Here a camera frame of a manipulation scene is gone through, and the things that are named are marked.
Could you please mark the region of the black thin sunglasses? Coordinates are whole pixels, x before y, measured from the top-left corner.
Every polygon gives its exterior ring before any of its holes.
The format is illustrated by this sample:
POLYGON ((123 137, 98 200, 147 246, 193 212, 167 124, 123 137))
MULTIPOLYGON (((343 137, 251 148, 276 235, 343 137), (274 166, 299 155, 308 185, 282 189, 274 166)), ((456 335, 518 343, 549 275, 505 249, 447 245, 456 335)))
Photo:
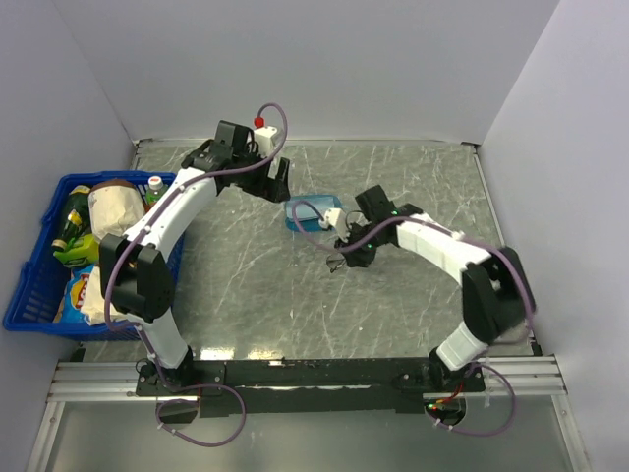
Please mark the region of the black thin sunglasses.
POLYGON ((331 254, 327 256, 325 259, 325 263, 329 269, 329 272, 334 273, 342 269, 343 267, 345 267, 347 264, 347 261, 343 254, 336 253, 336 254, 331 254))

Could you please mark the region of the light blue cleaning cloth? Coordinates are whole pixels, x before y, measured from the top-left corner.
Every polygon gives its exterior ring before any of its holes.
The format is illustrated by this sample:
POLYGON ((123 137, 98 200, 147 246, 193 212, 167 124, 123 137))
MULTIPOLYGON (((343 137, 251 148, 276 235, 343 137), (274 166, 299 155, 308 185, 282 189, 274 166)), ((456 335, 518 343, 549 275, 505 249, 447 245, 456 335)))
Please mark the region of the light blue cleaning cloth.
POLYGON ((297 217, 300 221, 318 219, 329 208, 334 207, 334 200, 329 195, 303 195, 296 196, 285 204, 286 217, 294 220, 297 217))

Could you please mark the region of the blue translucent glasses case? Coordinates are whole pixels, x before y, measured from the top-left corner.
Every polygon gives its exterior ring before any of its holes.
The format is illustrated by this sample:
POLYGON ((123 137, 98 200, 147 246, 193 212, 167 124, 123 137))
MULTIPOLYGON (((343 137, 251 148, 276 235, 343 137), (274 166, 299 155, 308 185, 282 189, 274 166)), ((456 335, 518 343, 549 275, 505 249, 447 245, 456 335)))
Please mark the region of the blue translucent glasses case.
POLYGON ((284 209, 285 225, 293 232, 299 231, 293 218, 293 207, 299 201, 304 201, 304 203, 297 205, 297 220, 301 223, 304 230, 309 233, 322 230, 318 221, 319 217, 323 216, 327 210, 334 207, 342 207, 339 198, 330 194, 310 194, 292 197, 284 203, 284 209))

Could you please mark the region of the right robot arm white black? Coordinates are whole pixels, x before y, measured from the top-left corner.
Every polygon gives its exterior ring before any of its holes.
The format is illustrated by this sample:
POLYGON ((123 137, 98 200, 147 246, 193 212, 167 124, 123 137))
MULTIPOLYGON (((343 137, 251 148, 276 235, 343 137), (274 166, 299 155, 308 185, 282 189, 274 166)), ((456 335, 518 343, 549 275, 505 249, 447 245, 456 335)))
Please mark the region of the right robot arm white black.
POLYGON ((398 206, 379 185, 360 193, 356 202, 364 224, 349 223, 337 207, 326 210, 320 223, 335 230, 334 249, 347 266, 367 267, 379 247, 393 245, 441 269, 461 289, 462 321, 429 353, 429 380, 436 389, 454 389, 505 333, 531 324, 536 302, 515 250, 448 229, 418 206, 398 206))

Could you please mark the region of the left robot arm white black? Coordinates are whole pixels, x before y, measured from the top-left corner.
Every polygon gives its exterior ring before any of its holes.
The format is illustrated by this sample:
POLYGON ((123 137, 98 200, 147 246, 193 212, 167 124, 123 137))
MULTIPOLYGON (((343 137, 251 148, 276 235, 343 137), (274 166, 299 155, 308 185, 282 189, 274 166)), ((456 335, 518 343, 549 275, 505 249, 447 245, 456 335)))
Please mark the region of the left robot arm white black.
POLYGON ((195 380, 193 354, 172 314, 176 282, 167 262, 199 212, 221 191, 237 186, 272 203, 290 197, 290 162, 271 161, 285 142, 285 130, 258 116, 252 127, 222 121, 213 138, 182 161, 164 196, 123 235, 106 235, 99 245, 104 309, 116 309, 139 334, 148 360, 160 371, 159 383, 174 395, 195 380))

